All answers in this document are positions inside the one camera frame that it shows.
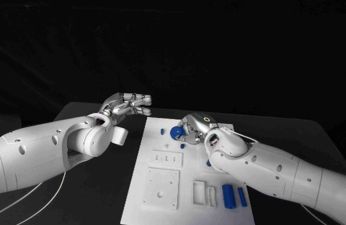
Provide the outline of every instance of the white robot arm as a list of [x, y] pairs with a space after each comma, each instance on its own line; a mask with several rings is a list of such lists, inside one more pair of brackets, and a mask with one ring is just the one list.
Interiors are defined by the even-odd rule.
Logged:
[[206, 113], [189, 114], [178, 126], [185, 126], [189, 134], [175, 139], [193, 145], [203, 142], [216, 171], [229, 173], [261, 193], [309, 206], [346, 225], [343, 174], [219, 126]]
[[98, 157], [110, 143], [123, 145], [126, 115], [152, 115], [140, 107], [152, 96], [116, 93], [97, 113], [22, 128], [0, 137], [0, 193], [38, 185]]

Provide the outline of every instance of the hole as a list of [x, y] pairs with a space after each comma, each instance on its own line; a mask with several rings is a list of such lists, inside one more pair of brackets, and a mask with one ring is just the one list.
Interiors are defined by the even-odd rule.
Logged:
[[19, 152], [20, 152], [20, 154], [25, 155], [25, 154], [26, 154], [26, 151], [28, 151], [28, 148], [26, 148], [25, 145], [22, 145], [22, 146], [19, 147]]
[[52, 143], [54, 143], [54, 145], [58, 144], [58, 137], [56, 136], [52, 136]]

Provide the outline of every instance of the blue round object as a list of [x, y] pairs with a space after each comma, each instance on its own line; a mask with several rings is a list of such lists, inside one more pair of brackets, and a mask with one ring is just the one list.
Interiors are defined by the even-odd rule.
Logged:
[[176, 140], [176, 136], [185, 136], [186, 135], [186, 131], [183, 129], [183, 127], [175, 126], [170, 129], [170, 137]]

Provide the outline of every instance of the gray table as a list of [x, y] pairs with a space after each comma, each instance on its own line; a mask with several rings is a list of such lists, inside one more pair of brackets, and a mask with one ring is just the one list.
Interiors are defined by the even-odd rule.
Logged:
[[[98, 103], [72, 102], [62, 109], [58, 120], [87, 116], [101, 107]], [[152, 109], [152, 117], [182, 119], [198, 111]], [[346, 160], [322, 128], [312, 120], [250, 116], [208, 112], [219, 123], [234, 124], [237, 132], [255, 138], [312, 164], [346, 173]], [[141, 144], [147, 117], [127, 116], [120, 127], [128, 130], [124, 146], [110, 145], [105, 153], [66, 172], [55, 200], [25, 225], [120, 224]], [[48, 180], [30, 196], [0, 214], [0, 224], [15, 225], [45, 206], [59, 188], [62, 175]], [[25, 188], [0, 194], [0, 209], [30, 190]], [[320, 224], [304, 208], [293, 202], [270, 197], [248, 187], [257, 225]], [[327, 216], [312, 210], [327, 224]]]

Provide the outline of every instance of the dark wall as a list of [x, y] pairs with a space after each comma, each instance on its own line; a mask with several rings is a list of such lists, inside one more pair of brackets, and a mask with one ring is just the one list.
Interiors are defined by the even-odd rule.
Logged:
[[346, 0], [2, 1], [0, 102], [23, 126], [126, 92], [345, 137]]

